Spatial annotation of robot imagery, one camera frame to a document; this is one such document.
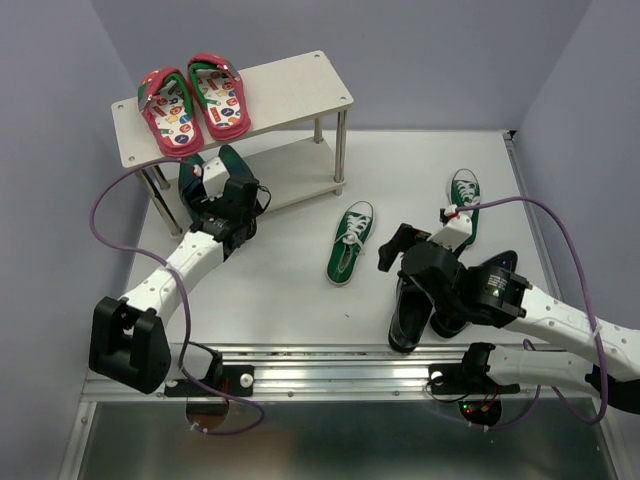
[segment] red flip-flop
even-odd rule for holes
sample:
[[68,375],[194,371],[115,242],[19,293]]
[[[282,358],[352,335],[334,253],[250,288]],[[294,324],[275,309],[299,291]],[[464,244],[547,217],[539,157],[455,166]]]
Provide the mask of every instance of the red flip-flop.
[[231,140],[251,127],[240,74],[222,57],[198,53],[189,60],[188,77],[204,121],[215,140]]
[[163,155],[188,157],[204,146],[186,79],[175,67],[155,70],[138,87],[138,110]]

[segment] green sneaker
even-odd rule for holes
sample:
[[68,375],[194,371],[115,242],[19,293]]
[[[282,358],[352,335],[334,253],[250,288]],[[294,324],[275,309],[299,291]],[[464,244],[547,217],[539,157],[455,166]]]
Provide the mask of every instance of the green sneaker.
[[[480,184],[474,173],[468,168],[461,168],[453,174],[451,179],[451,186],[447,190],[447,197],[451,204],[455,204],[459,207],[478,205],[480,203]],[[480,216],[479,210],[472,212],[460,212],[471,217],[471,224],[473,226],[473,232],[469,239],[465,242],[467,245],[471,245],[476,240],[476,234],[478,233],[478,218]]]
[[342,216],[327,266],[327,277],[336,287],[351,280],[358,255],[372,229],[373,206],[369,202],[354,203]]

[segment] screw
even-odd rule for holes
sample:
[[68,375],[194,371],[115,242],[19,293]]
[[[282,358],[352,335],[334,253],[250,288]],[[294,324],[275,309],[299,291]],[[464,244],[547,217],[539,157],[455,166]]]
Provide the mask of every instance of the screw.
[[249,388],[253,385],[253,377],[248,373],[243,373],[240,375],[240,385],[242,385],[243,388]]

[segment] gray wall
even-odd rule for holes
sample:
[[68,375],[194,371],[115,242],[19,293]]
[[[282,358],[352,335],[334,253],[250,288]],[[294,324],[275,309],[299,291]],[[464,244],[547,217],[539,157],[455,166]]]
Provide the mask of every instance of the gray wall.
[[[110,103],[133,84],[86,0],[0,15],[0,478],[56,478],[84,379],[92,305],[128,259],[91,237],[90,202],[121,171]],[[134,241],[137,185],[100,216]]]
[[356,128],[517,128],[589,0],[91,0],[134,81],[324,50]]
[[[516,135],[530,193],[574,236],[597,314],[633,328],[640,328],[639,25],[639,2],[595,0]],[[564,240],[546,218],[541,223],[563,296],[582,306]],[[640,419],[621,416],[638,451]]]

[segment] metal post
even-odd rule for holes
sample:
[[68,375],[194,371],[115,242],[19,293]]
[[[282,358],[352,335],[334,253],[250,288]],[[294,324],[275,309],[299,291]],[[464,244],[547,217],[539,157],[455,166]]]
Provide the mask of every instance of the metal post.
[[156,177],[156,182],[158,182],[160,190],[169,190],[171,184],[167,181],[167,177],[164,176],[162,170],[160,170],[160,165],[154,165],[151,167],[151,172]]
[[146,170],[140,170],[136,174],[136,176],[140,179],[140,181],[142,182],[142,185],[149,193],[149,196],[151,197],[151,201],[156,206],[156,209],[158,210],[158,213],[164,220],[164,223],[166,223],[167,227],[169,227],[169,231],[171,232],[171,235],[173,235],[174,237],[181,235],[182,228],[180,228],[180,225],[178,225],[178,222],[176,222],[176,219],[171,214],[169,207],[167,206],[167,204],[164,201],[164,198],[162,198],[162,195],[160,194],[155,184],[153,183],[153,180],[151,179],[151,176],[149,175],[149,173]]
[[[338,112],[338,128],[336,130],[336,171],[333,177],[336,183],[344,182],[344,153],[347,142],[347,111]],[[342,194],[342,188],[335,191]]]
[[322,143],[322,117],[313,119],[313,141]]

